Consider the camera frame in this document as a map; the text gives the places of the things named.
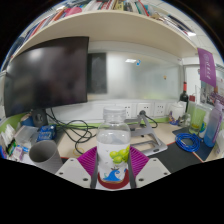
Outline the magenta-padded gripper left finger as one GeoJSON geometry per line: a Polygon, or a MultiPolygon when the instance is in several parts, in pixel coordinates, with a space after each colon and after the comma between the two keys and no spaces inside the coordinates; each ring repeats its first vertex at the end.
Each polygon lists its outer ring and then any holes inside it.
{"type": "Polygon", "coordinates": [[[97,148],[93,147],[79,158],[69,158],[56,175],[83,188],[94,189],[97,170],[97,148]]]}

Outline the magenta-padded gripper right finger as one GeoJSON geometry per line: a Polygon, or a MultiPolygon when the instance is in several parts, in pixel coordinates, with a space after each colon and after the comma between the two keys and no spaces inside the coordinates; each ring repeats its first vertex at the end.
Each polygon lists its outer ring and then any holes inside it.
{"type": "Polygon", "coordinates": [[[129,181],[132,189],[146,186],[170,175],[158,158],[148,158],[134,147],[129,151],[129,181]]]}

